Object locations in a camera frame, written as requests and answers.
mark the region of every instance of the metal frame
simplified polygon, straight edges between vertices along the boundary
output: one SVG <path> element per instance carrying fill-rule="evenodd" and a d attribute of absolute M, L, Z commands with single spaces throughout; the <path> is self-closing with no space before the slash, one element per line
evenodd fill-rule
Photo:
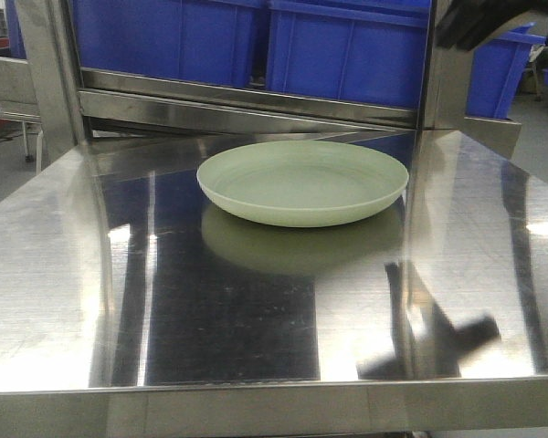
<path fill-rule="evenodd" d="M 507 409 L 500 410 L 501 405 Z M 20 436 L 22 430 L 44 438 L 343 436 L 548 427 L 548 378 L 0 394 L 0 418 L 8 419 L 0 422 L 0 436 Z"/>
<path fill-rule="evenodd" d="M 110 130 L 131 124 L 224 133 L 458 129 L 511 153 L 519 124 L 465 117 L 471 54 L 435 47 L 434 23 L 448 3 L 433 1 L 423 99 L 415 111 L 80 68 L 68 2 L 16 0 L 28 61 L 0 57 L 0 116 L 28 120 L 38 112 L 52 159 L 90 138 L 90 118 Z M 6 111 L 4 102 L 36 104 L 37 112 Z"/>

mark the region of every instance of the green plate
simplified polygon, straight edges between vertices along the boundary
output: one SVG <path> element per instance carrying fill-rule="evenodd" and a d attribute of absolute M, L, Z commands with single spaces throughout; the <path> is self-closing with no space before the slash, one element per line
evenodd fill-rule
<path fill-rule="evenodd" d="M 398 160 L 331 141 L 271 141 L 221 152 L 199 167 L 205 195 L 249 221 L 289 227 L 355 222 L 390 206 L 406 188 Z"/>

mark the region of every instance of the table surface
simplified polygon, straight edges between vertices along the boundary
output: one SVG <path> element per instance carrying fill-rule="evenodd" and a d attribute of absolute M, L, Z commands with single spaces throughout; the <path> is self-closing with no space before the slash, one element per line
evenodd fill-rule
<path fill-rule="evenodd" d="M 208 156 L 303 138 L 391 154 L 406 192 L 310 230 L 201 193 Z M 27 422 L 40 436 L 548 426 L 548 185 L 484 146 L 442 131 L 92 151 L 0 203 L 4 436 Z"/>

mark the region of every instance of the floor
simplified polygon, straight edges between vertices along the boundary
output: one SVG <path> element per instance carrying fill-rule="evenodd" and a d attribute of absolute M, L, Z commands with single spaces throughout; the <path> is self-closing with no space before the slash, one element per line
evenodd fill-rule
<path fill-rule="evenodd" d="M 522 124 L 512 161 L 548 183 L 548 102 L 534 95 L 518 95 L 510 118 Z M 25 161 L 22 135 L 17 125 L 0 131 L 0 201 L 35 175 L 35 164 Z M 30 133 L 31 152 L 36 133 Z"/>

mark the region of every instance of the metal post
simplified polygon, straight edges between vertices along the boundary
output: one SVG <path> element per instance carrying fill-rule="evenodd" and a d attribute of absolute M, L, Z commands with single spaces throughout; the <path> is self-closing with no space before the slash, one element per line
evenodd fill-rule
<path fill-rule="evenodd" d="M 26 122 L 21 122 L 21 128 L 22 128 L 22 145 L 25 148 L 25 162 L 33 162 L 35 160 L 35 157 L 32 156 L 30 153 L 30 150 L 28 148 L 28 127 L 26 125 Z"/>
<path fill-rule="evenodd" d="M 28 65 L 51 160 L 84 143 L 79 62 L 66 0 L 16 0 Z"/>
<path fill-rule="evenodd" d="M 450 4 L 451 0 L 432 0 L 423 96 L 418 117 L 420 129 L 460 130 L 465 123 L 473 53 L 445 50 L 437 47 L 435 41 L 436 23 Z"/>

